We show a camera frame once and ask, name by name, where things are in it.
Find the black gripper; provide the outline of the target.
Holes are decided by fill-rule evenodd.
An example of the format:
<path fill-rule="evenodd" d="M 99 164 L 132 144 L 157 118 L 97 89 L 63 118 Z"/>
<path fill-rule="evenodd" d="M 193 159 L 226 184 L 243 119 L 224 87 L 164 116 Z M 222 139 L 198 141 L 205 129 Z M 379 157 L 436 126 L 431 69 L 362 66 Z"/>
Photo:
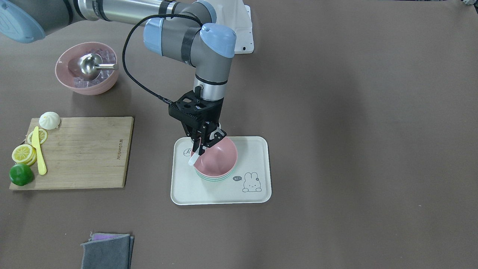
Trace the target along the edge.
<path fill-rule="evenodd" d="M 220 124 L 223 101 L 196 97 L 191 90 L 168 106 L 169 116 L 181 122 L 186 136 L 193 141 L 192 152 L 198 156 L 205 152 L 205 142 L 211 148 L 227 136 Z"/>

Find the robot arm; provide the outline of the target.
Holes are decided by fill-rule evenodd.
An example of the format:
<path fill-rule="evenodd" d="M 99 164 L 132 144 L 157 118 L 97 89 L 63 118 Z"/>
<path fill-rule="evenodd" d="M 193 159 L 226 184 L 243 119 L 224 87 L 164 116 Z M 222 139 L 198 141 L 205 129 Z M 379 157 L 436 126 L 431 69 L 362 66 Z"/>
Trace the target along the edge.
<path fill-rule="evenodd" d="M 2 0 L 1 33 L 23 44 L 79 21 L 121 22 L 143 26 L 147 49 L 192 66 L 193 90 L 176 102 L 159 94 L 169 115 L 181 121 L 193 142 L 192 152 L 203 155 L 226 137 L 220 114 L 236 33 L 217 24 L 216 10 L 205 0 Z"/>

